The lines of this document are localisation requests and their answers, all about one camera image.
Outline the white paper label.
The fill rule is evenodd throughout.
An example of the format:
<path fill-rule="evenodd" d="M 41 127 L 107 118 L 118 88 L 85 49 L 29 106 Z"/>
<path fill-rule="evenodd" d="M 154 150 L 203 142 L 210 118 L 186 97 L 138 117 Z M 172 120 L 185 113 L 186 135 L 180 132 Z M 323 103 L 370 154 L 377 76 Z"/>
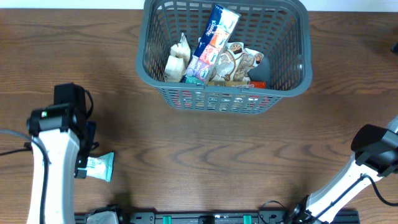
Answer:
<path fill-rule="evenodd" d="M 111 182 L 113 176 L 114 153 L 110 152 L 99 157 L 89 157 L 86 165 L 86 175 Z"/>

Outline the beige cookie bag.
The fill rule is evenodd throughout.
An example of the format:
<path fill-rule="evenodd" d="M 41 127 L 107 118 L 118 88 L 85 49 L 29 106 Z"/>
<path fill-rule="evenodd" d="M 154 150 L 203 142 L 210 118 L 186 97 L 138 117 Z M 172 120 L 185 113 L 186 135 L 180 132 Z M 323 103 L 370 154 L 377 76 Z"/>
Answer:
<path fill-rule="evenodd" d="M 170 55 L 165 66 L 163 78 L 166 82 L 180 82 L 191 57 L 187 38 L 181 33 L 180 42 L 170 48 Z"/>
<path fill-rule="evenodd" d="M 210 81 L 232 81 L 242 59 L 243 50 L 242 42 L 227 43 L 215 64 Z"/>

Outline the Kleenex tissue multipack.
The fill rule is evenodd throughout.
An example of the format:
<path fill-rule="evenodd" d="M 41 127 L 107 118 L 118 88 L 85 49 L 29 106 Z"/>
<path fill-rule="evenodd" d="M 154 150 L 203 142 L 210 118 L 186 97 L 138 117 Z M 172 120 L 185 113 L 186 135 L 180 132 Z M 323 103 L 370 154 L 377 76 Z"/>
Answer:
<path fill-rule="evenodd" d="M 215 4 L 181 83 L 207 84 L 241 15 Z"/>

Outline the cookie bag with clear window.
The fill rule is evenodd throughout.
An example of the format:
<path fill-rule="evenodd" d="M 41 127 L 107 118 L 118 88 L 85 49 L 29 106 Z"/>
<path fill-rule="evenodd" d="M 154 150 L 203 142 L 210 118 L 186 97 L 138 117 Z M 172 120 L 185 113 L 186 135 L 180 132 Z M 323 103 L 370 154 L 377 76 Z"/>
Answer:
<path fill-rule="evenodd" d="M 249 71 L 258 67 L 262 62 L 264 54 L 256 50 L 244 48 L 239 65 L 233 75 L 234 82 L 250 81 Z"/>

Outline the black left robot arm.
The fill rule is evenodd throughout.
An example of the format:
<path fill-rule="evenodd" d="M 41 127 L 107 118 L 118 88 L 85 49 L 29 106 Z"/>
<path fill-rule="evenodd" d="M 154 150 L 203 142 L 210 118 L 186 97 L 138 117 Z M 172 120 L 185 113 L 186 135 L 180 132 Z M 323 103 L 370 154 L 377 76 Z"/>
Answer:
<path fill-rule="evenodd" d="M 87 117 L 85 103 L 66 101 L 31 112 L 34 176 L 28 223 L 75 223 L 75 176 L 90 151 Z"/>

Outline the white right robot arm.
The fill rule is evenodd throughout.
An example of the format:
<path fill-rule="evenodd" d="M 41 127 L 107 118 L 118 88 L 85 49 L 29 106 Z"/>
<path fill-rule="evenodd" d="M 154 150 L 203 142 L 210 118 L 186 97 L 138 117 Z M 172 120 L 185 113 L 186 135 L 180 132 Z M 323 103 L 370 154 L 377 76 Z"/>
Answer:
<path fill-rule="evenodd" d="M 364 125 L 353 138 L 351 150 L 343 168 L 320 190 L 306 196 L 289 215 L 289 222 L 331 223 L 369 185 L 383 204 L 397 206 L 384 199 L 376 186 L 382 178 L 397 174 L 397 118 L 385 128 Z"/>

